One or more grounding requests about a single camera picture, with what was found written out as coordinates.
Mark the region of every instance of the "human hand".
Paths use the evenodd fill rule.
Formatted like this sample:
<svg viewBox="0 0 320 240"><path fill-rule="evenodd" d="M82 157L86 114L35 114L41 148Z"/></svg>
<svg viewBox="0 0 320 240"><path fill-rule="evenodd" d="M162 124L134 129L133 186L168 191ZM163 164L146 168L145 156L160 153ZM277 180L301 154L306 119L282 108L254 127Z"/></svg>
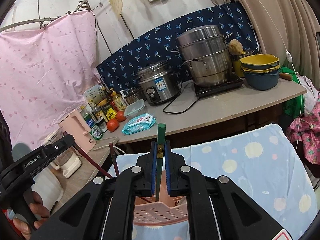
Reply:
<svg viewBox="0 0 320 240"><path fill-rule="evenodd" d="M34 222L35 228L38 229L48 219L48 217L50 217L50 212L49 210L47 210L47 208L44 205L42 205L43 204L42 198L37 192L33 191L32 197L35 203L30 203L29 205L30 210L33 212L33 214L39 215L42 217L40 221ZM31 230L27 223L22 222L20 219L15 218L13 219L13 224L22 233L22 235L26 240L30 239Z"/></svg>

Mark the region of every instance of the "wooden handle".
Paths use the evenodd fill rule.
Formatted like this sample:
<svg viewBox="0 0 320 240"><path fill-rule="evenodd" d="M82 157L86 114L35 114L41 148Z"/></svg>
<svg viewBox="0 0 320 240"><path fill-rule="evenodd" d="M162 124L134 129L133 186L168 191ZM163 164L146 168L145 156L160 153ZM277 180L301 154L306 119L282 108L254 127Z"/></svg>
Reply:
<svg viewBox="0 0 320 240"><path fill-rule="evenodd" d="M288 81L292 81L292 76L290 74L287 73L280 73L279 74L280 78L288 80Z"/></svg>

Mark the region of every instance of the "silver screw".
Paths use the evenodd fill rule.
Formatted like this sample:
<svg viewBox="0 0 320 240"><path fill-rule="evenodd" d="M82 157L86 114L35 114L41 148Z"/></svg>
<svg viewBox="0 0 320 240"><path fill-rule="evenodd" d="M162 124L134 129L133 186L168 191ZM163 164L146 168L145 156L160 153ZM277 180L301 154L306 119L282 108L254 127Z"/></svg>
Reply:
<svg viewBox="0 0 320 240"><path fill-rule="evenodd" d="M226 184L226 183L229 182L229 178L228 178L227 176L221 176L221 177L219 178L219 181L220 181L221 183L223 183L223 184Z"/></svg>
<svg viewBox="0 0 320 240"><path fill-rule="evenodd" d="M96 184L96 185L99 185L103 182L103 178L102 177L95 177L93 179L93 183Z"/></svg>
<svg viewBox="0 0 320 240"><path fill-rule="evenodd" d="M180 167L180 170L183 171L183 172L189 172L191 169L190 169L189 166L184 165L184 166Z"/></svg>
<svg viewBox="0 0 320 240"><path fill-rule="evenodd" d="M134 173L139 173L142 170L140 166L134 166L131 168L131 171Z"/></svg>

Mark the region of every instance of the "countertop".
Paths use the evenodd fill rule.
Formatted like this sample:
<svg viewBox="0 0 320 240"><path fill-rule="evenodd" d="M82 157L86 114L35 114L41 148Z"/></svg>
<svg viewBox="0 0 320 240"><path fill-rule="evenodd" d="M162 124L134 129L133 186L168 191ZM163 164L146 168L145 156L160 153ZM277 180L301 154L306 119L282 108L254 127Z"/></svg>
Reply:
<svg viewBox="0 0 320 240"><path fill-rule="evenodd" d="M116 136L113 137L113 135L104 133L102 139L97 141L96 145L88 153L88 155L96 163L102 166L110 153L109 147L104 147L98 150L95 149L109 145L109 143L113 143L115 145L117 141L118 138ZM52 213L56 212L60 207L62 207L70 198L72 198L81 188L83 188L90 180L92 180L97 175L98 169L90 164L84 157L81 156L80 160L82 161L81 167L69 179L63 177L61 170L56 171L54 169L51 169L51 171L58 178L64 190L61 200L55 204Z"/></svg>
<svg viewBox="0 0 320 240"><path fill-rule="evenodd" d="M180 112L196 101L197 97L192 81L184 82L182 89L182 94L166 111ZM279 79L278 85L266 91L255 90L244 81L242 87L238 89L199 100L183 114L163 113L162 110L168 103L150 106L146 102L146 106L147 112L156 118L157 123L166 124L166 135L170 135L250 114L295 98L306 92L307 90L301 85L284 79ZM110 137L118 137L118 144L152 139L157 136L157 125L145 131L125 135L121 130L126 122L121 122L120 127L113 133L106 132Z"/></svg>

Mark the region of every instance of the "red tomato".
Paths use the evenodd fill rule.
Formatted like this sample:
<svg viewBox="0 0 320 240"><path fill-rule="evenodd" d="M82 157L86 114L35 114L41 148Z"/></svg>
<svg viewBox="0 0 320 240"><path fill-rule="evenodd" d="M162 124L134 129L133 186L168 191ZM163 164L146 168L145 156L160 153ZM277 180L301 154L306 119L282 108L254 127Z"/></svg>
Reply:
<svg viewBox="0 0 320 240"><path fill-rule="evenodd" d="M118 113L117 113L117 120L119 121L119 122L122 122L122 121L124 121L125 119L127 119L126 117L124 117L123 116L124 115L124 111L119 111Z"/></svg>
<svg viewBox="0 0 320 240"><path fill-rule="evenodd" d="M110 132L114 132L119 127L119 122L116 119L111 119L107 123L107 128Z"/></svg>

